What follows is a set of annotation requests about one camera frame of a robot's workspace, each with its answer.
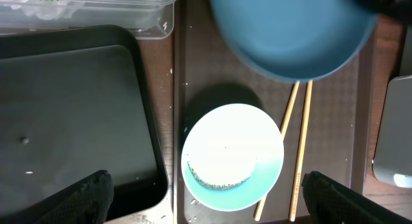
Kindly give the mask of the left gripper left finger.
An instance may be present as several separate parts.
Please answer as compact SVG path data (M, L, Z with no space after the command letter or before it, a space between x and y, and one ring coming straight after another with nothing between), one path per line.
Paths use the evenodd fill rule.
M102 224L113 198L112 177L100 170L31 207L3 216L1 223Z

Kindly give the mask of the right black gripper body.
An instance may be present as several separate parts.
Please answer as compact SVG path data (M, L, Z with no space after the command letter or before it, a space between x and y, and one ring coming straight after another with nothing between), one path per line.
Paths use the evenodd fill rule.
M396 21L411 21L411 0L353 0L363 10L388 16Z

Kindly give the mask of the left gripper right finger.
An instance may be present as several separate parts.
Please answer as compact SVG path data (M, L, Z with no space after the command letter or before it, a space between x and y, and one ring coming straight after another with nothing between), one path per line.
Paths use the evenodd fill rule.
M345 187L312 171L302 181L303 198L314 223L411 224L406 219Z

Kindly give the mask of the dark blue plate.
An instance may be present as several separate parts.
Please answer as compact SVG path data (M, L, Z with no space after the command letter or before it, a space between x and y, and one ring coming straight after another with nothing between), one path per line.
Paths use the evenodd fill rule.
M319 80L350 62L377 15L356 0L209 0L215 23L247 66L283 82Z

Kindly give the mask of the light blue small bowl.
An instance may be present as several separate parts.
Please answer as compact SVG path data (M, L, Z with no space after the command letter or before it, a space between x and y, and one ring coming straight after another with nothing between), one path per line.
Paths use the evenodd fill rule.
M273 188L281 174L284 144L274 120L248 104L227 104L203 115L183 144L186 188L218 211L246 209Z

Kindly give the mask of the white tissue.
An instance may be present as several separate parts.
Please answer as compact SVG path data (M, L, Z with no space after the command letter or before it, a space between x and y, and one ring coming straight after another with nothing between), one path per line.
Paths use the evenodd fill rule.
M60 1L38 1L34 5L10 5L10 8L21 10L27 17L34 16L44 21L71 18L73 15L73 11L67 7L67 3Z

